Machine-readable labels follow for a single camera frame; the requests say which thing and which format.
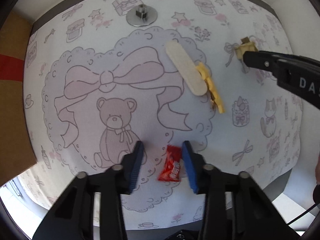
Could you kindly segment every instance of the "black tongs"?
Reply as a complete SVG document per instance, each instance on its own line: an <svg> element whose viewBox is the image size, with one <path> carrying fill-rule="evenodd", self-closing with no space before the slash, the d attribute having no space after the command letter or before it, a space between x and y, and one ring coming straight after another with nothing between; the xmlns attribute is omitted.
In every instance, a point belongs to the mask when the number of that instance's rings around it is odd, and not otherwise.
<svg viewBox="0 0 320 240"><path fill-rule="evenodd" d="M246 51L244 63L250 68L272 72L277 85L320 109L320 62L308 57L268 51Z"/></svg>

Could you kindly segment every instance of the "wooden popsicle stick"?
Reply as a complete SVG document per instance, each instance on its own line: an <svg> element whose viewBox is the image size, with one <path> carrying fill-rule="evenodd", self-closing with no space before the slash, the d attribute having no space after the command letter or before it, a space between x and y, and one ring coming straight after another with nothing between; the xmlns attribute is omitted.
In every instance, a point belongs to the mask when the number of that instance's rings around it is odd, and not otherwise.
<svg viewBox="0 0 320 240"><path fill-rule="evenodd" d="M176 41L169 41L165 45L165 51L191 92L196 96L203 96L208 90L207 85L184 48Z"/></svg>

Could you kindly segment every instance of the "yellow clothespin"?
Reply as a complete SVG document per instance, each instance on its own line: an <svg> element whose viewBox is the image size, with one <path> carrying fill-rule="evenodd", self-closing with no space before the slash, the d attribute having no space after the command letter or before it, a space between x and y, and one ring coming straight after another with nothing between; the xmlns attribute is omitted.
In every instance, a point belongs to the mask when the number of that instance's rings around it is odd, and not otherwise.
<svg viewBox="0 0 320 240"><path fill-rule="evenodd" d="M216 105L218 107L219 113L223 114L225 112L223 107L223 102L221 97L218 94L217 88L214 85L212 78L210 77L209 70L206 68L206 66L202 62L200 62L199 65L196 66L196 69L199 71L202 79L207 84L208 90L210 92L210 97L211 97L210 101L211 101L212 107Z"/></svg>
<svg viewBox="0 0 320 240"><path fill-rule="evenodd" d="M248 37L241 39L241 42L242 44L235 48L236 55L239 60L243 59L243 54L246 51L258 51L254 42L250 41Z"/></svg>

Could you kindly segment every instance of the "black cable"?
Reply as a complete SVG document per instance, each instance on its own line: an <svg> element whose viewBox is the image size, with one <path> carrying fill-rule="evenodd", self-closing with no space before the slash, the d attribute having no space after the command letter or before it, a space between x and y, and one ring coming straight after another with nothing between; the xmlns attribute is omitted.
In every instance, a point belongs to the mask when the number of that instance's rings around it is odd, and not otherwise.
<svg viewBox="0 0 320 240"><path fill-rule="evenodd" d="M309 213L311 210L313 210L318 204L313 204L310 208L308 208L305 212L303 212L302 214L298 215L295 219L291 220L289 223L287 223L287 225L292 224L293 222L297 221L299 218L302 218L305 214Z"/></svg>

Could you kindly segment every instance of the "star illustration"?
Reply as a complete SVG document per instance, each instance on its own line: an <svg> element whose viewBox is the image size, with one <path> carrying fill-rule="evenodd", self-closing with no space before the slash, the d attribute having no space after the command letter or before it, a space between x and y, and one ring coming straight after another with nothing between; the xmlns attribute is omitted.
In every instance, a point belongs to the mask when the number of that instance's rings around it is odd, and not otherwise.
<svg viewBox="0 0 320 240"><path fill-rule="evenodd" d="M260 160L259 160L257 165L260 167L263 163L264 163L264 157L260 158Z"/></svg>
<svg viewBox="0 0 320 240"><path fill-rule="evenodd" d="M184 16L185 13L177 13L174 12L174 15L171 17L173 19L177 19L178 23L181 22L182 20L186 20L187 18Z"/></svg>
<svg viewBox="0 0 320 240"><path fill-rule="evenodd" d="M223 0L215 0L215 2L217 2L218 4L222 5L226 5L225 2Z"/></svg>
<svg viewBox="0 0 320 240"><path fill-rule="evenodd" d="M100 14L100 10L101 9L93 10L92 13L90 13L90 15L88 17L91 17L91 19L93 20L93 18L95 18L97 15Z"/></svg>

